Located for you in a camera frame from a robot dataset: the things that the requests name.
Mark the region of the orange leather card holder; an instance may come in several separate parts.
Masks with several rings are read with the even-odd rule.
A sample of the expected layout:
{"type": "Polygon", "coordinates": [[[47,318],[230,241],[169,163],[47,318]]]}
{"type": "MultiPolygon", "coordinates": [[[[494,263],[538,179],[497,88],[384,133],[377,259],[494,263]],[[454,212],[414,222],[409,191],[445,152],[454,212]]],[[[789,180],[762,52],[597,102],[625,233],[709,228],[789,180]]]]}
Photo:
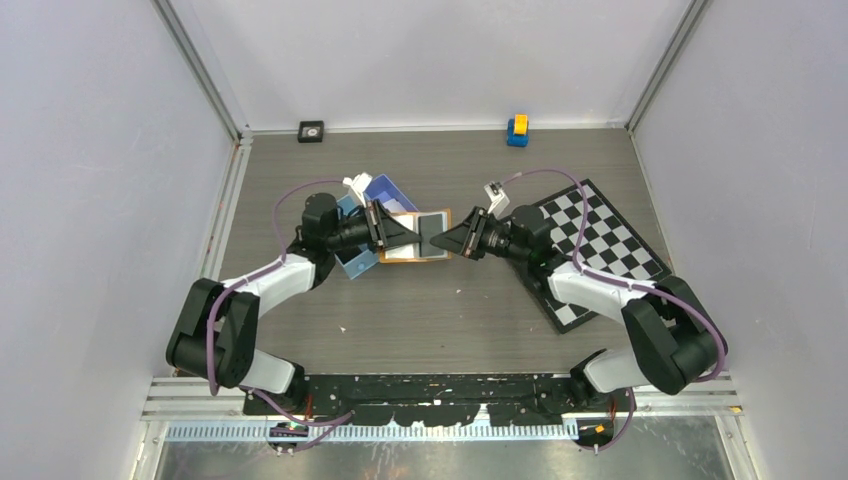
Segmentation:
{"type": "Polygon", "coordinates": [[[417,243],[382,250],[378,254],[381,264],[421,263],[442,261],[451,258],[452,254],[431,244],[431,239],[446,232],[451,226],[451,210],[436,210],[428,212],[392,212],[391,216],[404,227],[413,230],[421,239],[417,243]]]}

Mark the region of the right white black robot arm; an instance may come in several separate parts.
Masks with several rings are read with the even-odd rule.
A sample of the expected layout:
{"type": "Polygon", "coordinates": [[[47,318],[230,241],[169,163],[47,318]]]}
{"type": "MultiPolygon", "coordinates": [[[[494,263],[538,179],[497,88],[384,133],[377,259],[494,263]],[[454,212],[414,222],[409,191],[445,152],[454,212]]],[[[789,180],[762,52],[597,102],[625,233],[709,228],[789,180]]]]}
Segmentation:
{"type": "Polygon", "coordinates": [[[506,259],[548,298],[624,326],[628,348],[601,350],[570,371],[572,400],[584,410],[598,409],[611,392],[639,386],[675,395],[724,368],[725,341],[685,281],[638,281],[584,266],[555,247],[537,207],[519,206],[507,220],[476,208],[430,242],[472,260],[487,254],[506,259]]]}

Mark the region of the grey credit card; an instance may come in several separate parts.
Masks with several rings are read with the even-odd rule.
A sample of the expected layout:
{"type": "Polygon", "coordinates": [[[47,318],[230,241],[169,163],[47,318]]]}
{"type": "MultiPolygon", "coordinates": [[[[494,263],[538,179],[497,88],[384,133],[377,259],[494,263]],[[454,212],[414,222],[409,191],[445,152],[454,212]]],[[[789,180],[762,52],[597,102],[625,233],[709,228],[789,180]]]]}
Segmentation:
{"type": "Polygon", "coordinates": [[[448,252],[431,243],[431,240],[446,230],[447,213],[423,213],[418,217],[418,233],[421,236],[418,256],[421,259],[444,258],[448,252]]]}

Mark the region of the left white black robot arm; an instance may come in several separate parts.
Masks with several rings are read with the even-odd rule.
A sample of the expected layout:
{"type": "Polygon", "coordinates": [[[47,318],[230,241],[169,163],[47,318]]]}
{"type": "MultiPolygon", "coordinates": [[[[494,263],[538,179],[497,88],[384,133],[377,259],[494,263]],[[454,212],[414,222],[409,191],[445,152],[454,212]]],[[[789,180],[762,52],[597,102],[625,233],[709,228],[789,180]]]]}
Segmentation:
{"type": "Polygon", "coordinates": [[[211,391],[263,390],[280,412],[296,413],[307,398],[305,385],[295,380],[302,369],[257,349],[260,318],[321,285],[340,250],[361,245],[382,250],[420,240],[378,200],[344,215],[334,196],[313,194],[305,201],[295,240],[278,258],[235,279],[201,278],[191,285],[165,350],[166,362],[206,379],[211,391]]]}

